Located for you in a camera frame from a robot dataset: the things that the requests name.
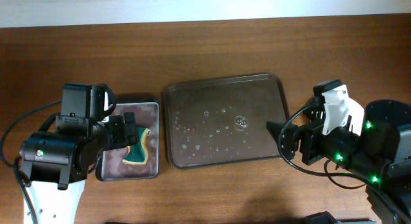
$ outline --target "sponge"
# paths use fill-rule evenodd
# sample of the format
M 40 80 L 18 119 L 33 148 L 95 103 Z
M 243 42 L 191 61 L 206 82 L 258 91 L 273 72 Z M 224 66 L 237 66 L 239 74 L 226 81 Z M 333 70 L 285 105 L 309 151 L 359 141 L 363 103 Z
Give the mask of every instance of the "sponge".
M 123 157 L 125 164 L 146 164 L 148 160 L 148 150 L 146 146 L 146 138 L 150 133 L 148 128 L 137 128 L 140 141 L 138 144 L 127 146 L 127 156 Z

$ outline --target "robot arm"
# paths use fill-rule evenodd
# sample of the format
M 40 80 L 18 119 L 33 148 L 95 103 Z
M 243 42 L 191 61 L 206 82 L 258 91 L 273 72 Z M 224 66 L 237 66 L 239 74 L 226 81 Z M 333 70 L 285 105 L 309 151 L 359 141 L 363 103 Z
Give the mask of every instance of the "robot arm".
M 303 111 L 311 122 L 300 127 L 267 122 L 284 160 L 305 173 L 329 177 L 290 162 L 298 150 L 306 165 L 325 157 L 367 184 L 368 200 L 383 223 L 410 223 L 410 105 L 382 100 L 364 110 L 335 80 L 314 87 L 313 101 Z
M 110 103 L 106 110 L 105 95 Z M 116 98 L 106 85 L 65 85 L 61 113 L 49 118 L 20 150 L 21 176 L 32 202 L 24 203 L 24 223 L 74 223 L 89 166 L 105 150 L 139 142 L 134 113 L 101 122 L 115 107 Z M 54 120 L 56 132 L 47 132 Z

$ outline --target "metal tray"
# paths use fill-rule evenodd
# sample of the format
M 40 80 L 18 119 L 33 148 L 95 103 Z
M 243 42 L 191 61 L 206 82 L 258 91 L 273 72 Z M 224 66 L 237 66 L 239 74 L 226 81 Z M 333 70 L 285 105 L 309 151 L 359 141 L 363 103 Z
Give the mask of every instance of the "metal tray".
M 168 160 L 179 169 L 278 157 L 267 121 L 288 118 L 273 74 L 178 83 L 164 93 Z
M 156 99 L 120 99 L 112 115 L 134 112 L 138 127 L 148 128 L 146 137 L 148 160 L 146 164 L 126 164 L 127 148 L 104 151 L 96 167 L 96 178 L 101 181 L 153 178 L 159 172 L 160 107 Z

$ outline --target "wooden table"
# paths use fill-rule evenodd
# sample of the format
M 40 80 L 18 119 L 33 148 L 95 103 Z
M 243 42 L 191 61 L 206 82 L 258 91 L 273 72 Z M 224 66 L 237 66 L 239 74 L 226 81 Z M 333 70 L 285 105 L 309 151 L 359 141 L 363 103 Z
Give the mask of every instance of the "wooden table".
M 262 72 L 283 81 L 290 112 L 315 84 L 335 78 L 363 106 L 385 98 L 411 103 L 411 15 L 0 29 L 0 131 L 25 111 L 60 99 L 66 82 L 105 82 L 116 94 L 161 97 L 176 82 Z M 4 146 L 7 159 L 58 110 L 17 125 Z M 343 190 L 279 159 L 174 169 L 164 137 L 163 123 L 157 178 L 99 182 L 92 175 L 76 223 L 234 223 L 322 211 L 377 218 L 364 188 Z M 322 171 L 323 162 L 310 169 Z M 12 170 L 2 164 L 0 223 L 22 223 L 22 205 Z

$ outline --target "white robot part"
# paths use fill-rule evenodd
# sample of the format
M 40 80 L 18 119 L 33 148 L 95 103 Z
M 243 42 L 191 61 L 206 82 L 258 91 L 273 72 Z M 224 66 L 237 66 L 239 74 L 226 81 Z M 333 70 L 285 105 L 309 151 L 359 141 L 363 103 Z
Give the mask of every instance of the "white robot part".
M 322 130 L 323 135 L 328 135 L 336 127 L 344 127 L 351 116 L 349 131 L 361 135 L 364 108 L 348 96 L 347 86 L 341 85 L 327 92 L 323 92 L 325 98 L 324 108 L 326 120 Z
M 104 94 L 104 110 L 107 110 L 109 108 L 109 95 L 107 92 Z M 109 117 L 104 117 L 104 119 L 101 122 L 109 122 Z
M 58 190 L 57 183 L 32 181 L 26 187 L 39 224 L 73 224 L 85 180 L 70 183 L 66 190 Z M 24 224 L 32 224 L 31 214 L 24 202 Z

